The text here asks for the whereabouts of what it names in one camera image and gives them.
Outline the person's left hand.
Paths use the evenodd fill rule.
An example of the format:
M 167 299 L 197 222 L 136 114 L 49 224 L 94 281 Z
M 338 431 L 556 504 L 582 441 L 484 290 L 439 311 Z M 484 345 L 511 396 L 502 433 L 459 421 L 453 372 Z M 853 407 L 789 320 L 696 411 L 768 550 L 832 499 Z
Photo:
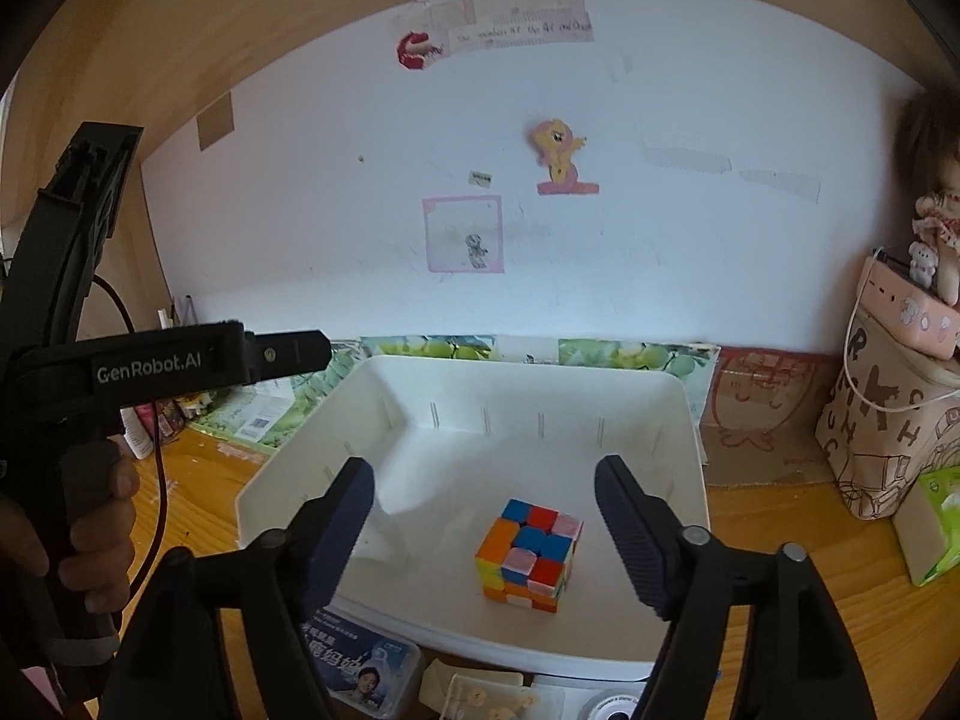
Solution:
M 80 592 L 93 614 L 118 613 L 130 598 L 128 569 L 135 557 L 132 543 L 137 512 L 133 496 L 139 492 L 139 472 L 132 455 L 113 440 L 121 456 L 112 465 L 109 499 L 71 525 L 70 543 L 75 554 L 60 564 L 60 580 Z M 49 558 L 31 520 L 6 500 L 2 502 L 2 572 L 20 567 L 34 577 L 44 577 Z

